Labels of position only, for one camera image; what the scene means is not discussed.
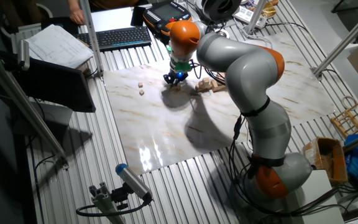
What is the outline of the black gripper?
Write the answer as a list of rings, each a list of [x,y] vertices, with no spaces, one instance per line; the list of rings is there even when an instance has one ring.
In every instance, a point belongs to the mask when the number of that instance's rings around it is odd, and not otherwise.
[[[176,84],[176,86],[181,86],[182,81],[184,81],[188,77],[187,72],[178,72],[170,71],[169,74],[165,74],[163,79],[167,84]]]

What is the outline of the bare person hand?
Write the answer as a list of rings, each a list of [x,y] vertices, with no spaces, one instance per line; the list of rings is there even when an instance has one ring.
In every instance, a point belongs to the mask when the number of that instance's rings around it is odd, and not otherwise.
[[[85,17],[83,11],[80,8],[70,9],[70,20],[78,25],[85,24]]]

